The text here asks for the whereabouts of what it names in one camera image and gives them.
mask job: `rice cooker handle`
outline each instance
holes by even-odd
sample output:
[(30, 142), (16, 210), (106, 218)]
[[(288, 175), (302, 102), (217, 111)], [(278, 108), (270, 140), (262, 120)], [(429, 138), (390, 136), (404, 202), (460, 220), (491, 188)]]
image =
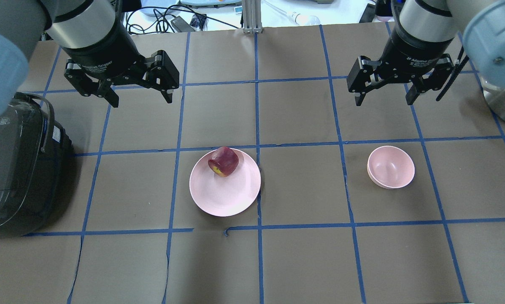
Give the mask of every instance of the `rice cooker handle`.
[(23, 94), (26, 96), (29, 96), (30, 98), (42, 100), (42, 102), (48, 108), (48, 127), (46, 128), (46, 136), (44, 137), (44, 144), (42, 144), (42, 147), (41, 147), (41, 152), (46, 153), (46, 144), (48, 144), (48, 142), (51, 141), (52, 135), (54, 134), (54, 127), (55, 127), (54, 106), (52, 106), (51, 103), (46, 98), (44, 98), (40, 95), (31, 94), (31, 93), (23, 93)]

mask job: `pink plate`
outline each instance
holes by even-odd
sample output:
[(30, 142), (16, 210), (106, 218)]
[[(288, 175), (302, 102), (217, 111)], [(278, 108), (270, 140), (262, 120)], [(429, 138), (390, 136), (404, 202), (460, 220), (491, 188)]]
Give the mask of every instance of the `pink plate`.
[(231, 216), (243, 212), (260, 191), (260, 169), (245, 152), (232, 149), (239, 157), (235, 171), (220, 177), (208, 166), (214, 151), (205, 154), (190, 173), (189, 188), (192, 199), (201, 210), (215, 216)]

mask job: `pink bowl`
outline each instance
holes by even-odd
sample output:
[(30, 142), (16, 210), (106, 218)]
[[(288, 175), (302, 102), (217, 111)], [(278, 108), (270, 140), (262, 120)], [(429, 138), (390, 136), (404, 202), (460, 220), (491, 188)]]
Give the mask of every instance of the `pink bowl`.
[(412, 158), (393, 146), (376, 148), (367, 161), (368, 176), (382, 188), (397, 189), (408, 185), (416, 174)]

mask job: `apple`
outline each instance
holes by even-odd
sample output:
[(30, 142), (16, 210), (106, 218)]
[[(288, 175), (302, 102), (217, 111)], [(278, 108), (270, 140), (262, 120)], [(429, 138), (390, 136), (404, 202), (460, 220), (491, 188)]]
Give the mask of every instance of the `apple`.
[(208, 165), (217, 175), (227, 177), (235, 171), (239, 164), (239, 157), (228, 147), (220, 147), (213, 152)]

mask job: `cable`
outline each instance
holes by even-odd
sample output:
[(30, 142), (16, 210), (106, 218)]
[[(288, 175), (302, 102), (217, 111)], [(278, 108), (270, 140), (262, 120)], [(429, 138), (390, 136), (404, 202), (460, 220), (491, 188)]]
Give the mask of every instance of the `cable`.
[(464, 68), (469, 59), (470, 58), (468, 58), (468, 55), (466, 55), (462, 62), (460, 64), (457, 64), (457, 66), (453, 69), (453, 73), (451, 73), (451, 77), (449, 78), (449, 81), (447, 81), (447, 85), (443, 87), (443, 90), (438, 94), (436, 101), (440, 101), (443, 98), (443, 95), (446, 94), (447, 90), (449, 90), (453, 82), (455, 82), (455, 79), (459, 75), (460, 71), (462, 71), (462, 68)]
[[(152, 8), (153, 9), (154, 15), (156, 17), (156, 21), (154, 21), (154, 23), (152, 23), (146, 29), (144, 29), (139, 24), (131, 24), (130, 23), (130, 19), (131, 19), (132, 15), (135, 12), (137, 12), (139, 10), (142, 10), (142, 9), (145, 9), (145, 8)], [(195, 14), (197, 17), (202, 15), (202, 14), (200, 14), (200, 13), (195, 12), (194, 10), (192, 10), (192, 8), (189, 8), (188, 6), (184, 6), (184, 5), (180, 5), (180, 4), (170, 5), (167, 8), (162, 7), (162, 6), (145, 6), (145, 7), (142, 7), (142, 8), (139, 8), (137, 10), (134, 10), (134, 11), (130, 12), (130, 14), (128, 14), (128, 13), (126, 14), (125, 19), (127, 20), (126, 21), (127, 32), (129, 33), (129, 35), (146, 35), (146, 34), (150, 34), (150, 33), (167, 33), (168, 29), (171, 29), (175, 33), (175, 30), (173, 29), (173, 27), (171, 27), (168, 19), (166, 18), (166, 16), (172, 16), (172, 17), (175, 18), (175, 15), (169, 14), (170, 10), (190, 12), (192, 14)], [(215, 18), (212, 18), (212, 17), (207, 17), (207, 19), (211, 19), (211, 20), (220, 22), (222, 24), (229, 25), (230, 27), (233, 27), (235, 29), (239, 29), (239, 27), (237, 27), (235, 25), (232, 25), (230, 23), (226, 23), (226, 22), (221, 21), (219, 19), (215, 19)], [(150, 29), (153, 26), (155, 26), (155, 31), (146, 32), (148, 29)], [(137, 31), (141, 31), (141, 33), (135, 33), (135, 32), (132, 31), (132, 29), (135, 29)]]

